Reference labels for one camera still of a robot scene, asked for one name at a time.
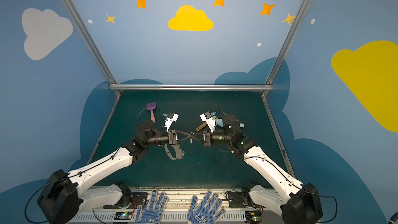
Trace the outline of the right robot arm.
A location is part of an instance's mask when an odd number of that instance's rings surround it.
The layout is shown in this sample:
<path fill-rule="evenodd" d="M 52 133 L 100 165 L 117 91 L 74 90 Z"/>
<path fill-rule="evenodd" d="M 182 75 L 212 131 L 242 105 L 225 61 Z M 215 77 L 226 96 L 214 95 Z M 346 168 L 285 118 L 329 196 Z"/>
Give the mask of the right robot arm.
<path fill-rule="evenodd" d="M 320 195 L 311 184 L 303 184 L 276 164 L 251 138 L 243 134 L 234 115 L 223 117 L 223 130 L 216 129 L 215 113 L 200 115 L 209 130 L 204 132 L 204 145 L 226 144 L 231 153 L 254 168 L 272 187 L 250 184 L 244 192 L 255 205 L 279 215 L 285 224 L 315 224 L 323 216 Z"/>

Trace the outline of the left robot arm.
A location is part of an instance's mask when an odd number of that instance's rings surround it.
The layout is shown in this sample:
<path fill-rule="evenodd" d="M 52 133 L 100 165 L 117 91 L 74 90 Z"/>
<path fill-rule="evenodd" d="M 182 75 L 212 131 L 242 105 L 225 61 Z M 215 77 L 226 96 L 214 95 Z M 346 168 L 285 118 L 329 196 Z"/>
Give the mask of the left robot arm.
<path fill-rule="evenodd" d="M 142 160 L 151 145 L 179 145 L 179 134 L 174 129 L 161 132 L 152 120 L 145 120 L 136 127 L 136 135 L 111 154 L 79 169 L 52 173 L 37 200 L 48 223 L 66 224 L 76 214 L 102 206 L 130 207 L 132 193 L 124 183 L 103 189 L 91 187 Z"/>

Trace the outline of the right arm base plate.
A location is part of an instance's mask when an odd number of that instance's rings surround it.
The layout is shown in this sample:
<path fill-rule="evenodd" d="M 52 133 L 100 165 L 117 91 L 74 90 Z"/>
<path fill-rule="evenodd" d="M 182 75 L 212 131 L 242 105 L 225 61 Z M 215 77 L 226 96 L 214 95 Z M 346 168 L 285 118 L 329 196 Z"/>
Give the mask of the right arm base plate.
<path fill-rule="evenodd" d="M 224 196 L 230 208 L 260 208 L 260 205 L 254 204 L 246 192 L 229 190 Z"/>

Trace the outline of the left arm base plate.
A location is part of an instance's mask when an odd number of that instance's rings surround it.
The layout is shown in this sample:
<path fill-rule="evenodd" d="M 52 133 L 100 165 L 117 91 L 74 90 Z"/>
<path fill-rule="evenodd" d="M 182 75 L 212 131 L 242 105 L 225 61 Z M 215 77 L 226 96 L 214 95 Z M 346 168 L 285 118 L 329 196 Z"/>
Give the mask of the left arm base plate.
<path fill-rule="evenodd" d="M 139 205 L 145 206 L 148 200 L 148 193 L 133 192 L 123 195 L 115 205 L 104 205 L 104 209 L 135 209 Z"/>

